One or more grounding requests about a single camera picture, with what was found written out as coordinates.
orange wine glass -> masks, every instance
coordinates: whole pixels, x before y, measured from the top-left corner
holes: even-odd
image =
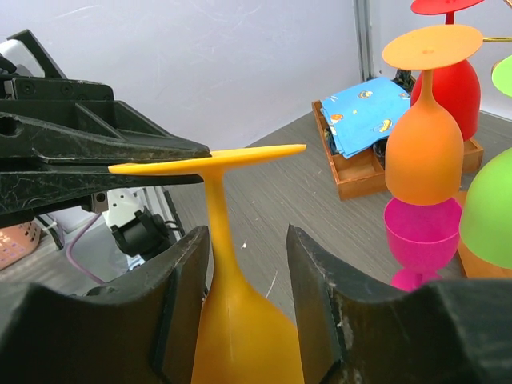
[[[462,176],[464,142],[452,115],[434,99],[433,70],[467,59],[483,43],[480,31],[459,24],[428,26],[390,42],[389,65],[421,70],[418,101],[398,120],[386,147],[386,185],[403,202],[430,206],[452,198]]]

silicone wine glass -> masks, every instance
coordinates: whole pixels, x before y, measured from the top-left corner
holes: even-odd
[[[455,12],[476,6],[483,0],[414,0],[410,9],[416,14],[446,14],[445,24],[453,24]]]
[[[464,10],[483,0],[415,0],[410,8],[416,14],[446,14],[446,24],[454,23],[457,10]],[[421,93],[420,74],[410,96],[413,106]],[[466,59],[434,70],[432,92],[435,100],[454,117],[464,141],[476,134],[480,115],[480,81],[476,71]]]
[[[384,209],[392,255],[404,267],[391,280],[402,290],[415,290],[440,278],[457,250],[462,208],[451,198],[435,206],[413,206],[392,198]]]
[[[493,83],[512,97],[512,56],[496,65]],[[512,148],[488,162],[467,192],[460,233],[479,258],[512,269]]]
[[[478,30],[453,24],[414,30],[382,52],[391,66],[423,70],[419,99],[398,120],[386,147],[386,185],[403,202],[429,206],[458,192],[464,143],[454,118],[434,99],[432,70],[468,58],[481,45]]]
[[[201,312],[192,384],[304,383],[297,328],[243,276],[234,252],[223,176],[304,151],[269,146],[212,151],[211,158],[110,167],[116,174],[200,174],[214,252],[214,276]]]

white wall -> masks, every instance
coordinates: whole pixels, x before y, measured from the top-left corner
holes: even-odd
[[[372,36],[374,38],[374,65],[386,76],[394,70],[382,60],[382,50],[388,42],[410,30],[433,24],[444,24],[444,16],[421,16],[410,10],[411,0],[380,0],[372,3]],[[484,36],[511,36],[512,9],[501,0],[486,0],[455,14],[455,22],[478,28]],[[490,80],[490,69],[498,60],[512,54],[512,42],[485,42],[470,59],[482,87],[482,106],[485,112],[512,120],[512,101],[496,90]]]
[[[359,80],[352,0],[4,2],[0,39],[27,28],[69,78],[211,149],[251,144]]]

gray floor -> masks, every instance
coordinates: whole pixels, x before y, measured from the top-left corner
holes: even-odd
[[[512,130],[496,118],[483,115],[477,139],[486,149],[485,161],[512,146]],[[311,114],[267,136],[256,145],[305,143],[304,154],[261,166],[232,171],[226,176],[226,196],[238,260],[250,282],[293,317],[290,278],[286,264],[286,230],[290,224],[306,230],[328,251],[367,274],[388,282],[399,268],[386,244],[382,210],[388,193],[338,199],[326,156]],[[465,176],[468,186],[471,176]],[[202,185],[172,187],[171,194],[187,230],[207,224]],[[21,260],[0,272],[4,281],[37,281],[67,293],[94,286],[51,250]],[[106,228],[99,228],[77,244],[76,255],[104,279],[122,271],[115,264],[115,244]],[[455,259],[442,275],[461,275]]]

magenta plastic cup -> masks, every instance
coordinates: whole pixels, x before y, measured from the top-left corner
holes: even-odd
[[[451,198],[433,206],[413,206],[392,198],[384,209],[392,255],[404,267],[391,280],[402,290],[415,290],[440,278],[437,271],[455,255],[462,207]]]

